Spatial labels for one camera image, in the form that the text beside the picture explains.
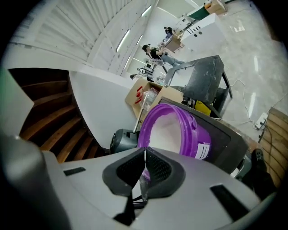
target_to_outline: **cardboard box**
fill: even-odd
[[[157,95],[156,99],[151,105],[150,110],[159,103],[161,97],[166,97],[178,103],[181,103],[183,101],[183,93],[178,91],[177,89],[174,89],[172,87],[166,88],[159,84],[148,82],[144,79],[139,79],[135,82],[134,86],[132,87],[132,89],[129,91],[128,95],[125,98],[126,103],[132,107],[136,117],[138,117],[140,109],[141,109],[141,106],[139,105],[139,103],[135,104],[135,101],[137,100],[136,92],[141,86],[143,87],[143,91],[147,91],[151,88],[155,88],[156,90],[159,91],[159,94]],[[141,117],[142,121],[145,119],[146,114],[142,115]]]
[[[181,40],[178,39],[178,36],[173,35],[170,41],[165,45],[165,48],[169,49],[170,51],[174,52],[180,47]]]
[[[208,13],[217,15],[227,12],[227,8],[224,2],[221,0],[213,0],[211,6],[206,9]]]

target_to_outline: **power outlet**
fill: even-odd
[[[260,129],[262,127],[262,124],[260,124],[261,122],[264,124],[267,120],[268,114],[266,113],[262,113],[262,115],[260,116],[260,118],[258,119],[258,121],[255,123],[255,126]]]

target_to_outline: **box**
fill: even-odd
[[[170,51],[174,52],[180,47],[181,40],[178,39],[177,36],[173,35],[171,39],[166,43],[165,48],[169,49]]]
[[[141,86],[143,87],[143,91],[147,91],[151,88],[155,88],[156,90],[159,91],[159,94],[157,95],[156,99],[151,105],[149,111],[159,103],[161,97],[166,97],[178,103],[181,103],[183,101],[183,93],[178,91],[177,89],[174,89],[172,87],[166,88],[159,84],[148,82],[144,79],[139,79],[135,82],[134,86],[132,87],[132,89],[129,91],[128,95],[125,98],[126,103],[132,107],[136,117],[138,117],[140,109],[141,109],[141,106],[139,105],[139,103],[135,104],[135,101],[137,100],[136,92]],[[145,119],[146,114],[142,115],[142,118],[141,118],[142,121]]]
[[[213,0],[211,6],[206,10],[210,14],[216,13],[217,15],[227,12],[225,3],[220,0]]]
[[[201,101],[196,101],[195,109],[207,116],[210,116],[211,114],[211,110],[208,109],[208,107],[204,105]]]

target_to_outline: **white floor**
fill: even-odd
[[[288,93],[288,59],[284,45],[270,38],[261,15],[248,0],[228,3],[228,12],[220,15],[227,42],[203,52],[183,48],[175,57],[191,61],[203,57],[219,55],[225,65],[224,70],[232,85],[237,79],[246,85],[245,100],[250,117],[257,121],[263,112]],[[223,119],[258,141],[261,131],[254,130],[244,107],[244,86],[238,81],[233,87],[232,100],[227,99]],[[288,95],[275,108],[288,115]]]

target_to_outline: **white cable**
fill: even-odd
[[[224,65],[224,66],[226,66],[226,65]],[[229,69],[229,66],[228,66],[227,70],[224,70],[224,72],[227,72],[227,71],[228,71],[228,69]]]
[[[286,93],[279,101],[277,101],[273,106],[271,106],[270,109],[273,108],[275,105],[277,105],[280,101],[282,101],[284,99],[284,97],[287,96],[287,94],[288,93]]]
[[[244,90],[243,90],[243,100],[244,100],[244,106],[245,106],[245,109],[247,110],[247,113],[248,113],[249,121],[238,122],[238,121],[228,121],[228,120],[224,120],[224,119],[222,119],[222,118],[214,118],[214,119],[217,119],[217,120],[223,120],[223,121],[230,122],[230,123],[240,123],[240,124],[245,124],[245,123],[251,122],[251,123],[252,123],[252,127],[253,127],[253,129],[255,129],[255,130],[263,130],[265,127],[262,128],[262,129],[256,128],[256,127],[255,127],[255,123],[254,123],[254,121],[252,121],[252,119],[250,118],[249,109],[247,108],[247,106],[246,106],[246,101],[245,101],[245,90],[246,90],[246,85],[245,85],[245,84],[244,84],[240,79],[237,79],[237,80],[236,80],[232,85],[230,85],[230,87],[234,86],[235,83],[236,83],[237,81],[240,81],[240,82],[244,85]],[[277,105],[281,100],[283,100],[284,97],[287,96],[287,94],[288,94],[288,93],[286,93],[286,94],[285,94],[285,95],[284,95],[280,100],[278,100],[278,101],[277,101],[273,106],[271,106],[270,109],[273,108],[275,105]]]

